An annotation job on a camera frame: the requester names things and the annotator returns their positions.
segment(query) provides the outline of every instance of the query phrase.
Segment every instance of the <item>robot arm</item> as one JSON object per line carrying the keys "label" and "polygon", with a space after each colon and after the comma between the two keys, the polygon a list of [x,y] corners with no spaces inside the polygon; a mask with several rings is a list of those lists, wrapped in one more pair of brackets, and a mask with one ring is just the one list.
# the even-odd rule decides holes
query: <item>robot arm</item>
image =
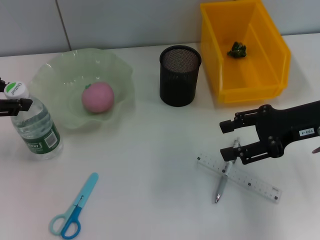
{"label": "robot arm", "polygon": [[[0,92],[3,93],[6,87],[5,81],[0,77]],[[19,111],[28,111],[33,101],[31,99],[0,99],[0,117],[17,116]]]}
{"label": "robot arm", "polygon": [[318,136],[320,101],[283,110],[262,105],[258,109],[237,112],[233,121],[220,122],[224,134],[247,126],[255,126],[260,141],[221,149],[224,161],[240,157],[246,165],[269,157],[279,158],[290,143]]}

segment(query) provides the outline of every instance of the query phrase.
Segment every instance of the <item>green object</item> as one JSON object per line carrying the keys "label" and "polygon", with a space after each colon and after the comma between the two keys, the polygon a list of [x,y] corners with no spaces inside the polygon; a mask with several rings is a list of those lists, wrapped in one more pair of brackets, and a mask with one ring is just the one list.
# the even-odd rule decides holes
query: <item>green object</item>
{"label": "green object", "polygon": [[60,135],[55,124],[42,137],[35,139],[22,138],[31,152],[35,154],[47,154],[54,150],[60,143]]}
{"label": "green object", "polygon": [[[28,89],[44,103],[55,123],[77,129],[92,121],[109,122],[123,103],[134,101],[132,72],[112,51],[86,48],[64,52],[44,64]],[[84,89],[96,82],[108,83],[114,92],[112,109],[99,114],[86,111],[82,104]]]}
{"label": "green object", "polygon": [[247,56],[246,49],[246,45],[243,45],[241,42],[235,41],[232,46],[232,49],[228,51],[226,54],[236,59],[244,58],[245,56]]}
{"label": "green object", "polygon": [[15,85],[16,85],[15,82],[10,83],[10,84],[6,87],[6,92],[8,93]]}

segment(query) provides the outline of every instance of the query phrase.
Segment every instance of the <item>water bottle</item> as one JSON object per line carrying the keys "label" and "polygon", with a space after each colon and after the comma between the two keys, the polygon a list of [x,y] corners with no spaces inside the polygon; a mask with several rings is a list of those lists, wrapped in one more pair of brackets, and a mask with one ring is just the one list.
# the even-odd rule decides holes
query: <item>water bottle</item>
{"label": "water bottle", "polygon": [[27,147],[38,159],[52,159],[58,156],[63,143],[60,134],[46,106],[36,97],[29,94],[23,82],[9,83],[4,94],[7,99],[31,99],[29,111],[20,111],[11,116],[11,121]]}

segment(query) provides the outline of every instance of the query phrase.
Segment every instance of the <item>blue scissors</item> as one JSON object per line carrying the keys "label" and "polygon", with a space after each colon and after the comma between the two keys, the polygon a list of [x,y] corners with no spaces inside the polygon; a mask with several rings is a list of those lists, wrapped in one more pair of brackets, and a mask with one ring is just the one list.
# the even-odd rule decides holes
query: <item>blue scissors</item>
{"label": "blue scissors", "polygon": [[[98,181],[99,175],[98,173],[94,172],[90,175],[88,180],[85,182],[83,188],[81,189],[80,193],[74,200],[73,204],[68,208],[68,210],[63,213],[55,216],[51,222],[50,222],[50,231],[54,235],[61,235],[64,239],[73,239],[75,238],[80,230],[81,230],[81,225],[78,220],[78,216],[81,212],[81,210],[84,208],[92,190],[94,189],[96,182]],[[63,224],[59,228],[58,231],[54,230],[54,224],[57,221],[57,219],[64,219]],[[77,225],[77,230],[75,234],[72,236],[66,236],[66,232],[69,228],[69,226],[74,223]]]}

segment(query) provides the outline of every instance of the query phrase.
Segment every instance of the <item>bottle cap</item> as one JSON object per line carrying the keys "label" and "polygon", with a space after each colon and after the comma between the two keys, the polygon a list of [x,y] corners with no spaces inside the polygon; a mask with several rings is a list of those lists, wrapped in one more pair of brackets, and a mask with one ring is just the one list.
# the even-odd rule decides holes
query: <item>bottle cap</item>
{"label": "bottle cap", "polygon": [[4,95],[7,99],[27,99],[29,91],[23,82],[16,81],[5,86]]}

